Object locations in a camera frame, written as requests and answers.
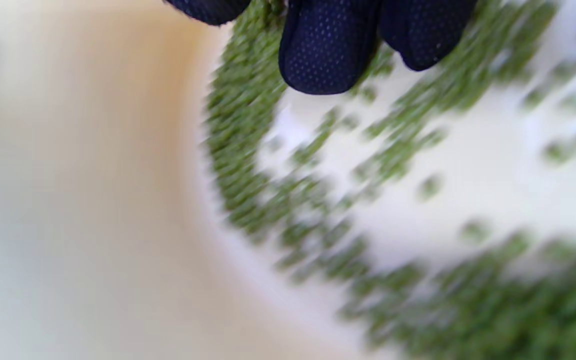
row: black glove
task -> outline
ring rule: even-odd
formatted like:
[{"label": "black glove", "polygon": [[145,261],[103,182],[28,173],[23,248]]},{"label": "black glove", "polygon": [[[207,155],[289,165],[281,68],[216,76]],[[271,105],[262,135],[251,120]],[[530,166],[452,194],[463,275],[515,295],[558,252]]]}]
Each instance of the black glove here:
[{"label": "black glove", "polygon": [[[191,18],[219,26],[250,0],[166,0]],[[377,32],[406,66],[423,71],[459,43],[477,0],[289,0],[279,70],[293,89],[340,94],[366,70]]]}]

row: textured glove fabric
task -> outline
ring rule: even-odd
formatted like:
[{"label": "textured glove fabric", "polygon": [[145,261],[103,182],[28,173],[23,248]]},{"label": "textured glove fabric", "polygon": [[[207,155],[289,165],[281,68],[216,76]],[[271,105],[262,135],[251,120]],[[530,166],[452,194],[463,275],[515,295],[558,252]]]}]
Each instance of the textured glove fabric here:
[{"label": "textured glove fabric", "polygon": [[432,68],[459,44],[477,0],[383,0],[379,32],[408,68]]},{"label": "textured glove fabric", "polygon": [[219,27],[237,19],[250,0],[164,0],[190,18]]},{"label": "textured glove fabric", "polygon": [[[213,26],[250,0],[165,0]],[[377,32],[408,68],[432,68],[459,44],[477,0],[289,0],[279,47],[286,83],[312,95],[340,94],[366,70]]]},{"label": "textured glove fabric", "polygon": [[375,48],[379,0],[290,0],[279,48],[286,83],[313,95],[348,91]]}]

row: blurred background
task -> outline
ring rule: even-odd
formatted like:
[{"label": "blurred background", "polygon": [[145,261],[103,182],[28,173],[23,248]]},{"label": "blurred background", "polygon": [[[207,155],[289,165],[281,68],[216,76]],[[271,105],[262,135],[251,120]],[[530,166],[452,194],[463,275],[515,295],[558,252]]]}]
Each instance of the blurred background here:
[{"label": "blurred background", "polygon": [[208,251],[224,33],[159,0],[0,0],[0,360],[345,360]]}]

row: pile of green pellets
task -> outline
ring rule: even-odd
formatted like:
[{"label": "pile of green pellets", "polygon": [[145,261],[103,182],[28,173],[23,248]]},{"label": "pile of green pellets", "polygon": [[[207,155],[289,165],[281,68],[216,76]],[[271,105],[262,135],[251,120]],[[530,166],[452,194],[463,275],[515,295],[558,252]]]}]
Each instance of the pile of green pellets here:
[{"label": "pile of green pellets", "polygon": [[[480,0],[459,47],[366,130],[386,140],[356,169],[362,194],[374,196],[386,181],[402,178],[416,152],[446,137],[441,130],[422,135],[434,116],[467,111],[493,86],[529,82],[530,61],[557,10],[545,0]],[[299,171],[276,180],[258,169],[259,148],[286,89],[276,65],[282,12],[279,2],[253,0],[234,27],[207,100],[205,144],[229,222],[252,244],[276,240],[272,246],[283,254],[276,268],[295,283],[318,278],[346,287],[339,316],[365,326],[371,349],[392,347],[426,360],[576,360],[576,245],[555,240],[540,248],[540,258],[556,266],[531,280],[508,272],[530,248],[524,230],[439,273],[421,259],[377,269],[370,239],[353,231],[346,216],[357,199],[333,198],[324,178],[304,171],[334,130],[356,128],[356,119],[340,119],[335,109],[313,142],[295,151]],[[393,71],[392,53],[381,56],[371,76]],[[371,77],[352,92],[374,98]],[[441,183],[428,178],[423,198]],[[468,223],[463,232],[473,242],[489,236],[485,221]],[[420,296],[420,287],[432,296]]]}]

